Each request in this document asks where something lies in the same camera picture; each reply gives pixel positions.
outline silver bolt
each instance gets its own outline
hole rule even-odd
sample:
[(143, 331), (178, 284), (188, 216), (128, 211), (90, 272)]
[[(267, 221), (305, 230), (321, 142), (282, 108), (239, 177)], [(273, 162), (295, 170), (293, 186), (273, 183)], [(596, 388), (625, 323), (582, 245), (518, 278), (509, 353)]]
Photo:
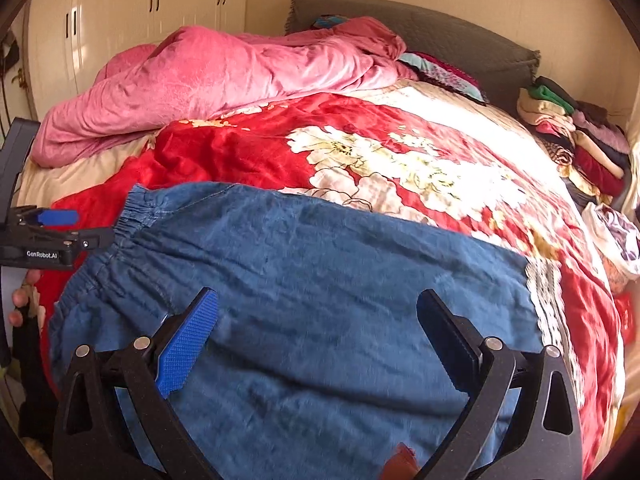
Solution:
[(133, 342), (133, 348), (135, 348), (136, 350), (144, 350), (146, 348), (149, 348), (150, 344), (151, 339), (149, 339), (146, 335), (143, 335)]
[(557, 346), (549, 345), (546, 347), (546, 354), (549, 357), (560, 357), (560, 350)]
[(488, 337), (484, 340), (484, 344), (491, 350), (502, 350), (502, 341), (497, 337)]
[(87, 355), (89, 355), (89, 347), (87, 345), (80, 345), (76, 348), (76, 355), (78, 357), (87, 357)]

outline lace hem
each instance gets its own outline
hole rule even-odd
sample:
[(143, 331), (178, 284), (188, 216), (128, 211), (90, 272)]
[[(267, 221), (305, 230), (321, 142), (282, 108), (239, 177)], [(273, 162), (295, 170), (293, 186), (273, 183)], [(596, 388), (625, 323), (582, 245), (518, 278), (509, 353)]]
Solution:
[(584, 378), (578, 357), (571, 343), (569, 327), (564, 316), (564, 301), (560, 289), (560, 264), (546, 258), (527, 258), (527, 288), (538, 314), (542, 344), (559, 348), (574, 388), (580, 409), (584, 405)]

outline headboard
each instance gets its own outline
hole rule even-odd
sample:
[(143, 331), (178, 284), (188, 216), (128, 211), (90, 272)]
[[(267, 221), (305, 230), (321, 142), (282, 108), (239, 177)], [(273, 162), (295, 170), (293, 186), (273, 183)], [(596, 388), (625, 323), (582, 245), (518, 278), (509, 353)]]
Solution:
[(530, 85), (540, 52), (437, 10), (387, 0), (292, 0), (286, 33), (308, 29), (322, 14), (372, 16), (425, 52), (476, 78), (489, 101), (516, 117), (518, 89)]

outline red floral blanket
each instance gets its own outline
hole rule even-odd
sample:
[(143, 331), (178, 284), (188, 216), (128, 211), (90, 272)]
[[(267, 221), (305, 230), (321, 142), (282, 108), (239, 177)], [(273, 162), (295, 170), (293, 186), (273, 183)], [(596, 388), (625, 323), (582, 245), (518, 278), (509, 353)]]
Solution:
[[(619, 321), (564, 199), (457, 130), (398, 108), (316, 94), (220, 120), (173, 122), (154, 149), (55, 207), (77, 209), (80, 227), (105, 226), (136, 183), (155, 189), (203, 180), (321, 197), (554, 260), (550, 275), (532, 271), (529, 288), (542, 342), (561, 348), (572, 375), (590, 471), (609, 412)], [(68, 277), (46, 272), (38, 284), (48, 316)], [(47, 363), (46, 331), (42, 340)]]

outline folded green garment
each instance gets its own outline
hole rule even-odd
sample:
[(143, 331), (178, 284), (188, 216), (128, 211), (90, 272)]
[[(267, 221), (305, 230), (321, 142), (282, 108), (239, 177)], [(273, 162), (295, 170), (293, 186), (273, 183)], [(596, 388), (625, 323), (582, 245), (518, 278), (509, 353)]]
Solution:
[(566, 111), (567, 115), (571, 115), (575, 112), (575, 108), (572, 107), (567, 101), (562, 99), (559, 95), (554, 94), (549, 88), (544, 85), (538, 87), (530, 86), (528, 89), (529, 95), (534, 99), (541, 99), (543, 101), (551, 101), (557, 105), (560, 105)]

